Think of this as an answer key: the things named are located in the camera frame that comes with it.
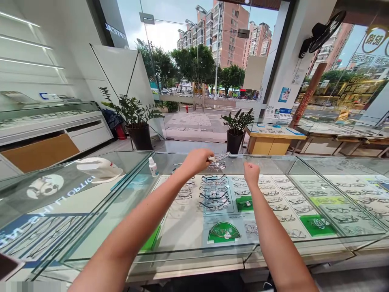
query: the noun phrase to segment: spray bottle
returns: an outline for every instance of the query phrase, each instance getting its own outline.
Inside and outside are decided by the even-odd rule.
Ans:
[[[149,158],[149,167],[150,167],[151,175],[153,177],[158,176],[159,173],[157,169],[157,164],[154,162],[152,157]]]

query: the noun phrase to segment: wall-mounted fan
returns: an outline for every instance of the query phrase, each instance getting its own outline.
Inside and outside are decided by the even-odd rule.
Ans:
[[[310,38],[304,40],[299,52],[299,58],[304,58],[307,51],[313,53],[321,48],[322,45],[331,37],[331,35],[338,29],[346,17],[346,12],[341,11],[335,14],[326,24],[316,23],[312,28]]]

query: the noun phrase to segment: human arm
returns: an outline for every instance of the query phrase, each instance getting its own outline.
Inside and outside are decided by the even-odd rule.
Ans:
[[[180,189],[204,170],[213,152],[191,151],[182,166],[131,211],[105,239],[69,292],[120,292],[138,251],[157,228]]]
[[[258,165],[244,163],[244,178],[252,196],[261,251],[277,291],[318,291],[293,241],[258,187],[259,171]]]

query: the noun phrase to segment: hand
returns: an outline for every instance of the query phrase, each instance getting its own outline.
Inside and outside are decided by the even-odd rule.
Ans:
[[[214,153],[209,149],[192,150],[185,158],[182,166],[180,167],[180,171],[188,174],[188,177],[191,178],[211,164],[211,162],[207,161],[207,159],[209,156],[213,155]]]
[[[246,180],[247,185],[258,186],[259,172],[260,169],[257,164],[249,162],[244,163],[244,179]]]

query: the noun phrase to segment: high-rise building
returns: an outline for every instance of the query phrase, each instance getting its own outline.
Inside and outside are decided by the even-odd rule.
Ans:
[[[245,40],[242,64],[243,68],[247,68],[248,56],[263,56],[266,57],[269,53],[271,43],[270,27],[262,22],[256,25],[250,21],[250,35]]]
[[[219,43],[218,20],[220,7]],[[180,38],[177,48],[184,49],[195,47],[199,44],[207,46],[212,51],[216,60],[219,52],[219,65],[224,68],[232,64],[242,67],[245,39],[237,37],[239,28],[246,29],[248,26],[249,13],[243,6],[234,3],[219,2],[214,0],[214,7],[206,11],[201,6],[196,6],[197,23],[186,20],[187,30],[178,30]]]
[[[308,76],[313,76],[320,63],[327,63],[325,71],[339,67],[339,55],[353,27],[353,24],[342,23],[325,44],[315,52],[308,68]]]

